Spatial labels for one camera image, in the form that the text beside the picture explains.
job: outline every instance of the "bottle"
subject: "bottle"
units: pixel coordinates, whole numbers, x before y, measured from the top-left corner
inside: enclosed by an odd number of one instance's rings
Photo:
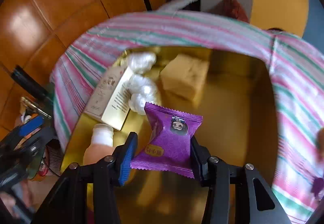
[[[93,127],[91,144],[83,156],[83,165],[95,164],[105,156],[112,155],[115,150],[112,147],[113,135],[114,130],[111,126],[103,123],[96,124]]]

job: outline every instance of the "cardboard box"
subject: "cardboard box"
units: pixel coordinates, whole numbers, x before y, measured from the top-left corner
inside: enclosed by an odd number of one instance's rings
[[[94,90],[84,112],[94,119],[121,130],[129,111],[130,92],[124,83],[133,71],[129,67],[115,66],[107,69]]]

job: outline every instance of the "purple wrapper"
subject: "purple wrapper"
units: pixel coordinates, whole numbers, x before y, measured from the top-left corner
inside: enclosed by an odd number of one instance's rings
[[[152,127],[151,139],[131,161],[131,168],[171,171],[193,178],[190,138],[203,117],[148,102],[144,110]]]

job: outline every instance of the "metal screw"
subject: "metal screw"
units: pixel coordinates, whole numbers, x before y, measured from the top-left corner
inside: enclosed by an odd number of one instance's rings
[[[70,168],[70,169],[76,169],[78,166],[79,166],[78,163],[71,163],[71,164],[69,165],[69,168]]]
[[[209,158],[209,161],[212,162],[212,163],[218,163],[219,159],[217,156],[211,156]]]
[[[254,169],[254,165],[253,165],[253,164],[246,164],[246,165],[245,165],[245,168],[246,168],[247,170],[253,170],[253,169]]]
[[[107,163],[111,163],[113,160],[114,160],[114,157],[113,157],[112,155],[107,155],[107,156],[105,157],[105,161],[106,161]]]

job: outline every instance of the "striped fabric liner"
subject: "striped fabric liner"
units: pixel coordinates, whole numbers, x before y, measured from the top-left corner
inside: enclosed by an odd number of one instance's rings
[[[143,12],[109,19],[81,35],[58,60],[54,123],[65,150],[106,68],[128,48],[204,46],[260,58],[275,93],[279,150],[273,192],[292,223],[305,223],[317,206],[310,193],[317,162],[316,134],[324,127],[324,55],[288,33],[202,12]]]

